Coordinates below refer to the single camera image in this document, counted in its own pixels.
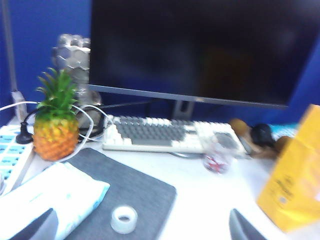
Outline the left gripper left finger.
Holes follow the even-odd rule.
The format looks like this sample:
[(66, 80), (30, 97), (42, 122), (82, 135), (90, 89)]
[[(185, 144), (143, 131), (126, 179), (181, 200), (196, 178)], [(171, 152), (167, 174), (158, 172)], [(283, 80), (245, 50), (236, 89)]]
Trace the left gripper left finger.
[(33, 220), (11, 240), (54, 240), (57, 234), (59, 220), (53, 208), (48, 209)]

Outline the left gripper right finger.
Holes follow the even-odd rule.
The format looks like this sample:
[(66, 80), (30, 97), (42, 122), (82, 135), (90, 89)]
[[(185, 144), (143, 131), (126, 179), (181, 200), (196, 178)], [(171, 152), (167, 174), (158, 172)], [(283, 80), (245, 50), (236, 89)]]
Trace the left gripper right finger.
[(266, 240), (235, 208), (229, 214), (229, 231), (232, 240)]

